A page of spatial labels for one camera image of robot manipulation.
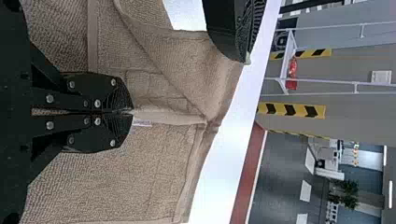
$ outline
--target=hazard stripe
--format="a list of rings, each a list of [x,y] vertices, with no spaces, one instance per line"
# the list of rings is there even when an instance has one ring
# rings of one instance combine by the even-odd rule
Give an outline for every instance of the hazard stripe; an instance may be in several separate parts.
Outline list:
[[[298,105],[274,102],[259,102],[259,114],[325,119],[326,105]]]
[[[269,130],[268,132],[270,132],[270,133],[290,134],[290,135],[301,136],[301,137],[309,137],[309,138],[320,138],[320,139],[325,139],[325,140],[330,140],[331,139],[330,137],[314,135],[314,134],[310,134],[310,133],[292,133],[292,132],[286,132],[286,131],[280,131],[280,130]]]
[[[270,60],[280,60],[285,56],[284,51],[272,52]],[[320,58],[332,56],[332,49],[304,49],[297,50],[294,56],[298,59]]]

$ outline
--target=red stripe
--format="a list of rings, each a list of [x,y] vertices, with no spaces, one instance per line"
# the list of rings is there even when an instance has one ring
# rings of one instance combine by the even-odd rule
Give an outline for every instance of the red stripe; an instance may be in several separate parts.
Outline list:
[[[230,224],[245,224],[246,222],[264,135],[265,130],[254,122]]]

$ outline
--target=beige fabric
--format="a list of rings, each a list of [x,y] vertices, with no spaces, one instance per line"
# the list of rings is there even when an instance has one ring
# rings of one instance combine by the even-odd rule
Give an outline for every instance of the beige fabric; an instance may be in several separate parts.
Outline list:
[[[61,154],[31,184],[21,223],[180,223],[240,63],[206,32],[172,30],[161,0],[21,0],[32,41],[62,71],[121,77],[135,115],[124,145]]]

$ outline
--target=green plant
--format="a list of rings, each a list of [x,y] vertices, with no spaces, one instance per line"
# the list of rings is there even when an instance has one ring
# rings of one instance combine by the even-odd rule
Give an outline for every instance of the green plant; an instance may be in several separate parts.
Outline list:
[[[341,197],[338,195],[333,195],[329,193],[328,201],[331,203],[340,203]]]
[[[358,206],[358,199],[350,195],[342,197],[340,201],[344,204],[345,208],[349,208],[350,210],[355,210]]]
[[[341,188],[345,194],[357,195],[359,191],[359,183],[354,180],[334,180],[334,185]]]
[[[359,191],[359,184],[353,180],[343,181],[341,188],[344,190],[346,194],[349,195],[357,195]]]

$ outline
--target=red fire extinguisher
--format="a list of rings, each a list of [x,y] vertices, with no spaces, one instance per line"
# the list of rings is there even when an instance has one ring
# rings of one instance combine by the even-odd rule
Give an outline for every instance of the red fire extinguisher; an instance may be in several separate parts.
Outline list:
[[[292,57],[289,61],[289,71],[288,71],[288,77],[290,78],[297,78],[297,59],[296,57]],[[288,90],[297,90],[297,81],[290,81],[286,80],[285,82],[286,89]]]

